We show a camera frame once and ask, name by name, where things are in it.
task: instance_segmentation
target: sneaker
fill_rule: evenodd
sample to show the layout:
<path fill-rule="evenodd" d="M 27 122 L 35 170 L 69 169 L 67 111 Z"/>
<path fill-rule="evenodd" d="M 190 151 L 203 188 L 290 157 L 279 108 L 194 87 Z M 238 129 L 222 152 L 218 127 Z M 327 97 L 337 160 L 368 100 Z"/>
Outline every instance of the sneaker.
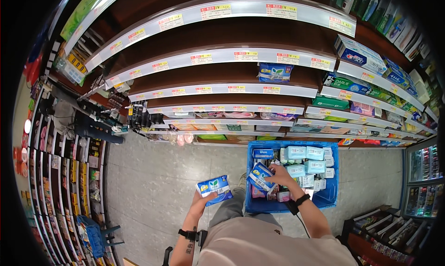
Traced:
<path fill-rule="evenodd" d="M 239 178 L 238 188 L 246 189 L 246 184 L 247 184 L 246 178 L 247 178 L 247 172 L 243 173 Z"/>

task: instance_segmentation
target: tiled floor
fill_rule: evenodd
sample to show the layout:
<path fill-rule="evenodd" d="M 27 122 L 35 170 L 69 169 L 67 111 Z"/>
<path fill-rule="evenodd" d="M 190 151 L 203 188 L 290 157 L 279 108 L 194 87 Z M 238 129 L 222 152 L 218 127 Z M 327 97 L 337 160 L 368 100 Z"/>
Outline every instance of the tiled floor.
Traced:
<path fill-rule="evenodd" d="M 150 142 L 127 135 L 125 144 L 110 145 L 105 172 L 105 204 L 112 226 L 120 225 L 116 258 L 140 266 L 161 265 L 164 250 L 174 246 L 190 207 L 197 181 L 228 174 L 237 184 L 246 170 L 247 149 Z M 399 206 L 401 150 L 340 151 L 337 207 L 322 210 L 334 235 L 343 221 L 381 204 Z M 198 229 L 206 229 L 218 205 L 207 207 Z M 305 237 L 290 213 L 274 214 L 288 236 Z"/>

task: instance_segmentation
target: green box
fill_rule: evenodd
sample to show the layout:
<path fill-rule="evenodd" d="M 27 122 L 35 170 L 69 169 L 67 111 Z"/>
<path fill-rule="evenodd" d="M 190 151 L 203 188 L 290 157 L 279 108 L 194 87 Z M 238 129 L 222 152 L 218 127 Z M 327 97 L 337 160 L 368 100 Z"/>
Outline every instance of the green box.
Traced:
<path fill-rule="evenodd" d="M 319 107 L 329 107 L 329 108 L 338 108 L 338 109 L 346 109 L 349 108 L 349 101 L 337 99 L 329 96 L 323 96 L 317 93 L 315 99 L 312 99 L 312 104 L 314 106 Z"/>

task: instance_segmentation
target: blue plastic basket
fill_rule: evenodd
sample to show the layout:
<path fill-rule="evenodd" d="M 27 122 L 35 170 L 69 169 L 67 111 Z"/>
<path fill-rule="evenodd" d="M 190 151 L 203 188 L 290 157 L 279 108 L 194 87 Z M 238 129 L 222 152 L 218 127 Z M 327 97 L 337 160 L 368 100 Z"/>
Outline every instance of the blue plastic basket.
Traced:
<path fill-rule="evenodd" d="M 312 197 L 312 202 L 320 209 L 335 207 L 337 205 L 339 158 L 338 145 L 334 142 L 325 141 L 251 141 L 248 146 L 248 165 L 249 174 L 253 167 L 253 149 L 277 149 L 287 146 L 314 146 L 331 147 L 334 157 L 335 169 L 334 178 L 326 178 L 326 189 L 316 192 Z M 246 212 L 247 213 L 289 213 L 286 205 L 277 201 L 267 201 L 265 197 L 252 198 L 250 184 L 246 188 Z"/>

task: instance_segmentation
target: refrigerator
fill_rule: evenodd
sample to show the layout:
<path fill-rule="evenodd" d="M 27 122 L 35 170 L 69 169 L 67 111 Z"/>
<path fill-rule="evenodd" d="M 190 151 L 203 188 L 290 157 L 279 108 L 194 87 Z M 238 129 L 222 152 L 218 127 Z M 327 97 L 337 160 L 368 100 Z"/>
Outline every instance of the refrigerator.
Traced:
<path fill-rule="evenodd" d="M 437 137 L 414 144 L 405 150 L 405 176 L 402 211 L 405 216 L 433 219 L 444 191 L 443 173 L 439 171 Z"/>

